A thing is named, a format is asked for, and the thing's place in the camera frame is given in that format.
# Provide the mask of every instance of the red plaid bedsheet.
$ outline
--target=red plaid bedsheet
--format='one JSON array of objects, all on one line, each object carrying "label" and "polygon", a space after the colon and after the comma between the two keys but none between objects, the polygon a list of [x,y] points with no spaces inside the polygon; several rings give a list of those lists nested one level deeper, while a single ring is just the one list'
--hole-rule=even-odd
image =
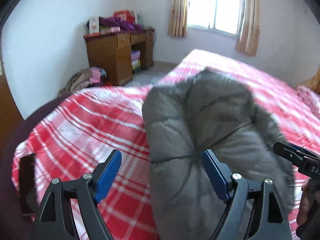
[{"label": "red plaid bedsheet", "polygon": [[[204,68],[224,71],[248,87],[256,102],[272,113],[287,140],[320,153],[320,121],[286,83],[244,63],[217,54],[193,50],[160,83],[174,83]],[[100,212],[115,240],[158,239],[148,182],[149,148],[142,119],[142,104],[151,86],[107,87],[81,90],[61,103],[21,143],[12,164],[17,189],[21,157],[36,153],[38,201],[53,178],[78,179],[119,149],[122,166]],[[296,239],[296,216],[301,186],[306,179],[295,169],[295,207],[289,215]],[[72,200],[80,239],[88,239],[77,202]]]}]

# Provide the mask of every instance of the desk drawer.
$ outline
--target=desk drawer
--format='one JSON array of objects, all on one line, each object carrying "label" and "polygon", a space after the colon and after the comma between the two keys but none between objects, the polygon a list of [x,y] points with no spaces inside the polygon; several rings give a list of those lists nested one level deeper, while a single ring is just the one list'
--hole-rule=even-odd
[{"label": "desk drawer", "polygon": [[145,42],[147,39],[146,33],[140,33],[140,34],[131,34],[131,44],[137,44],[140,42]]},{"label": "desk drawer", "polygon": [[118,48],[126,47],[130,45],[130,34],[118,34]]}]

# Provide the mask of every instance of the window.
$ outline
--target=window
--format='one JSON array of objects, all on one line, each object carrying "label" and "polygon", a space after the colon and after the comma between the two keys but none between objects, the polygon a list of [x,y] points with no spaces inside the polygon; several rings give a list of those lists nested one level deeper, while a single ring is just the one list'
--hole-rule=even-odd
[{"label": "window", "polygon": [[237,36],[244,15],[244,0],[189,0],[188,26],[215,29]]}]

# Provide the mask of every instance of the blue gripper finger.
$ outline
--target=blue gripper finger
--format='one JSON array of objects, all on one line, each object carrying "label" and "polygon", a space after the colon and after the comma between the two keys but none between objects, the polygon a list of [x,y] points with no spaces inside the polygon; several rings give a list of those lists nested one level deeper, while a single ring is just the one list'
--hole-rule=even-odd
[{"label": "blue gripper finger", "polygon": [[108,163],[96,182],[96,193],[93,196],[93,198],[95,199],[97,204],[99,204],[101,200],[105,199],[106,196],[108,195],[108,192],[112,186],[112,183],[121,166],[121,162],[122,162],[121,152],[116,150],[116,152],[113,151],[111,154],[113,154],[113,156],[111,156],[111,159],[106,160],[106,162]]},{"label": "blue gripper finger", "polygon": [[227,203],[232,198],[232,172],[219,162],[212,150],[202,152],[202,164],[218,198]]}]

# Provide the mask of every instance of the pile of clothes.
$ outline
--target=pile of clothes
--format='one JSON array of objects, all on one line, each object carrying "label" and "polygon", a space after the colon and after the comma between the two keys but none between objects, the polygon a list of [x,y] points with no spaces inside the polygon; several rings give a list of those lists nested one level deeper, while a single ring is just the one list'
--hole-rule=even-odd
[{"label": "pile of clothes", "polygon": [[99,28],[100,32],[105,29],[110,29],[113,27],[119,27],[120,31],[143,31],[143,27],[140,24],[130,23],[128,21],[122,21],[119,17],[104,18],[99,17]]},{"label": "pile of clothes", "polygon": [[58,97],[72,94],[84,88],[104,86],[106,78],[107,73],[102,68],[89,67],[82,69],[69,79],[63,89],[59,90]]}]

